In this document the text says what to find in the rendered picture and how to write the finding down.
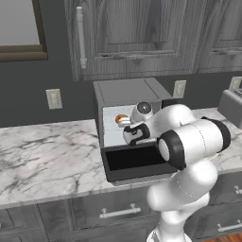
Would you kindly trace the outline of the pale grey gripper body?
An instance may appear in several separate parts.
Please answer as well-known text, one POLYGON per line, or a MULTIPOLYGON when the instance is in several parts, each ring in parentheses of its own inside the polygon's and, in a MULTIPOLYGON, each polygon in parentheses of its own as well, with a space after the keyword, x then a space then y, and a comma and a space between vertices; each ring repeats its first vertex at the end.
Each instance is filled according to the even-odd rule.
POLYGON ((124 128, 125 126, 129 126, 131 124, 130 119, 128 117, 121 117, 118 126, 120 128, 124 128))

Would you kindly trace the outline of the orange toasted bread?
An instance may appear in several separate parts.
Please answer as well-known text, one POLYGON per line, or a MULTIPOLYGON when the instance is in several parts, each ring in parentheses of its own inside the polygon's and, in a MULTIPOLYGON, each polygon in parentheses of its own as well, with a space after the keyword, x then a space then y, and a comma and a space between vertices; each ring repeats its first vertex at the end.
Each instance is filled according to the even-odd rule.
POLYGON ((118 114, 116 117, 115 117, 115 122, 118 124, 119 121, 124 118, 124 117, 127 117, 125 114, 118 114))

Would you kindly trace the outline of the grey toaster oven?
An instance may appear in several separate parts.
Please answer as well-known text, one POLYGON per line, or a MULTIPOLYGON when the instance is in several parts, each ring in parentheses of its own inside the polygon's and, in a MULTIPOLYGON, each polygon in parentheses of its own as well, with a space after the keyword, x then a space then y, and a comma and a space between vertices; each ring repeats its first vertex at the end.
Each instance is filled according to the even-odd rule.
POLYGON ((118 127, 115 117, 118 114, 130 116, 135 106, 148 102, 153 112, 161 108, 163 99, 172 95, 156 78, 132 78, 94 81, 96 128, 100 147, 123 146, 123 129, 118 127))

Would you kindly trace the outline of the black toaster oven door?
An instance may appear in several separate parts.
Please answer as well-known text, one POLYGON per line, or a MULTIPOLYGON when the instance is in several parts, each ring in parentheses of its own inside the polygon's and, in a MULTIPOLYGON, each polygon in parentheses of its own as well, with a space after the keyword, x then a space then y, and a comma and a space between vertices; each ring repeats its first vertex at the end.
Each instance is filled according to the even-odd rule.
POLYGON ((177 172, 160 154, 155 142, 135 147, 103 147, 102 162, 108 182, 122 182, 177 172))

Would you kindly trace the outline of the grey toaster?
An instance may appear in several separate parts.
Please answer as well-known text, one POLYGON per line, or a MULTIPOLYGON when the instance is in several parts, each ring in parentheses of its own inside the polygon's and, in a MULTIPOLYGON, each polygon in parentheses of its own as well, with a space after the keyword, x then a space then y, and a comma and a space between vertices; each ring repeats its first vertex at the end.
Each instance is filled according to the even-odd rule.
POLYGON ((230 90, 224 90, 217 111, 237 128, 242 129, 242 96, 230 90))

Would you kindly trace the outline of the grey wood cupboard door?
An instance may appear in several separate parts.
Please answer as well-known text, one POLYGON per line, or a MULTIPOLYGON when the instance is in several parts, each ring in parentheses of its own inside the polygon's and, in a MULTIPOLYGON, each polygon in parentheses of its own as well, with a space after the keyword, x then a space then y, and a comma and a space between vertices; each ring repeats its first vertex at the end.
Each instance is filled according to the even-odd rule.
POLYGON ((192 72, 206 0, 64 0, 73 78, 102 80, 192 72), (83 8, 87 67, 80 65, 83 8))
POLYGON ((197 73, 242 71, 242 0, 207 0, 197 73))

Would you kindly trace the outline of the grey drawer front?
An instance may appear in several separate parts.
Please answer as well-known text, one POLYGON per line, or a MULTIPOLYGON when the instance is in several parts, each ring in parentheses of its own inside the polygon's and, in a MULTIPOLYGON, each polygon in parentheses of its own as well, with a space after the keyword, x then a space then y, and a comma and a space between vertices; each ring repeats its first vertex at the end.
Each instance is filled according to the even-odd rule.
POLYGON ((147 204, 146 187, 69 199, 69 208, 76 231, 156 215, 156 212, 152 211, 147 204), (135 203, 142 211, 137 214, 106 219, 99 217, 103 208, 106 208, 108 213, 115 212, 129 209, 131 203, 135 203))
POLYGON ((43 242, 31 205, 0 209, 0 242, 43 242))
POLYGON ((236 224, 238 219, 242 222, 242 209, 225 209, 222 212, 212 212, 209 215, 201 216, 198 220, 193 237, 196 239, 206 239, 232 233, 241 233, 242 228, 227 232, 219 232, 217 230, 217 224, 226 227, 236 224))
POLYGON ((242 201, 242 194, 236 194, 234 187, 242 189, 242 171, 218 176, 216 185, 210 191, 210 205, 242 201))
POLYGON ((124 233, 113 233, 105 236, 98 235, 93 238, 78 239, 74 242, 147 242, 147 237, 152 230, 152 227, 142 228, 124 233))

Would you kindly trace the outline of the brown framed window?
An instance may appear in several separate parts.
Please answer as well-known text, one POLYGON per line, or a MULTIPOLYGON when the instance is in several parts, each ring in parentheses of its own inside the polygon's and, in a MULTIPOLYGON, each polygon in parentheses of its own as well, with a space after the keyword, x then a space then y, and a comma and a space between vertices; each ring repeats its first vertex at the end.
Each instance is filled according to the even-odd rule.
POLYGON ((0 61, 45 61, 40 0, 0 0, 0 61))

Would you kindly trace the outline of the white wall outlet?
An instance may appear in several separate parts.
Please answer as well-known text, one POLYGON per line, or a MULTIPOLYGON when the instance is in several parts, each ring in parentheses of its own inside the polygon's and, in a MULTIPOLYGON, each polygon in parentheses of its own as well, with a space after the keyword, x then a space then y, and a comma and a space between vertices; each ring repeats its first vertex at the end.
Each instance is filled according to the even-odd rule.
POLYGON ((185 80, 176 80, 174 84, 173 97, 174 98, 183 98, 185 92, 186 81, 185 80))
POLYGON ((50 110, 61 109, 61 90, 60 89, 49 89, 46 90, 46 98, 48 102, 48 108, 50 110))
POLYGON ((234 90, 238 89, 241 81, 242 81, 242 77, 232 77, 229 90, 233 92, 234 90))

